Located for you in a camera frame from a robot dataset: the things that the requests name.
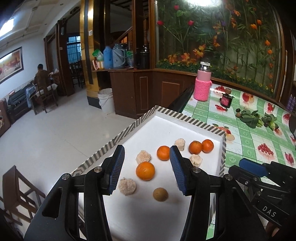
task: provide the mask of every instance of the pink thermos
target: pink thermos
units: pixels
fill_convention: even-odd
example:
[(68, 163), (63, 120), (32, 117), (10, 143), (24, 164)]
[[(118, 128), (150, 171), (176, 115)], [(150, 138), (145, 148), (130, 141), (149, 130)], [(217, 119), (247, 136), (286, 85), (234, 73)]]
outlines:
[(212, 85), (210, 63), (200, 62), (200, 69), (195, 78), (194, 99), (207, 101)]

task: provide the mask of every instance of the kiwi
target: kiwi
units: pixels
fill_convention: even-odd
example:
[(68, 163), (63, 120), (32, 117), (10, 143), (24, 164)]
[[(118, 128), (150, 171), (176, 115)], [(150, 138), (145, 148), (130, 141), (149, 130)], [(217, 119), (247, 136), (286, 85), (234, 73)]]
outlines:
[(156, 201), (164, 202), (168, 199), (168, 192), (164, 188), (156, 188), (153, 191), (153, 197)]

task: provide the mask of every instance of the window with bars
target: window with bars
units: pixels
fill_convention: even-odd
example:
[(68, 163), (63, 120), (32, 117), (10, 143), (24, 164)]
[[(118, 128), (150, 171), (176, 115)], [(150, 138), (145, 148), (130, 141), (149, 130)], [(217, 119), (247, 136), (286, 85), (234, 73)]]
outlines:
[(75, 63), (81, 60), (80, 36), (68, 37), (67, 53), (69, 63)]

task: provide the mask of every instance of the metal screw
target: metal screw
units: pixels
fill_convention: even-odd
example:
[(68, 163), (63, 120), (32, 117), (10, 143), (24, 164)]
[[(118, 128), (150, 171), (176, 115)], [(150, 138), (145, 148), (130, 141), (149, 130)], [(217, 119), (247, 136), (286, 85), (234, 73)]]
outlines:
[(63, 180), (67, 180), (69, 177), (70, 177), (70, 174), (69, 174), (69, 173), (65, 173), (65, 174), (62, 176), (62, 179), (63, 179)]
[(194, 167), (194, 168), (192, 168), (192, 171), (193, 171), (194, 173), (200, 173), (201, 169), (198, 168), (198, 167)]
[(229, 181), (233, 179), (233, 177), (230, 174), (225, 174), (225, 178)]
[(101, 167), (94, 168), (94, 172), (101, 172), (101, 171), (103, 171), (103, 168), (101, 168)]

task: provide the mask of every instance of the orange fruit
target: orange fruit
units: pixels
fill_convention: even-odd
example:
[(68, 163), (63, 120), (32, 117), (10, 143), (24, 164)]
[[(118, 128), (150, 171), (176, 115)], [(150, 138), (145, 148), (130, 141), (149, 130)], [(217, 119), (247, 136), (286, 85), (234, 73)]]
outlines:
[(191, 154), (199, 154), (202, 151), (202, 144), (199, 141), (193, 141), (189, 145), (189, 151)]
[(170, 148), (168, 146), (160, 146), (156, 152), (157, 157), (162, 161), (170, 159)]
[(206, 139), (202, 142), (202, 151), (205, 152), (205, 153), (209, 153), (211, 152), (212, 150), (214, 149), (214, 143), (209, 140), (209, 139)]
[(152, 163), (144, 161), (136, 168), (136, 175), (143, 181), (149, 181), (154, 177), (155, 167)]

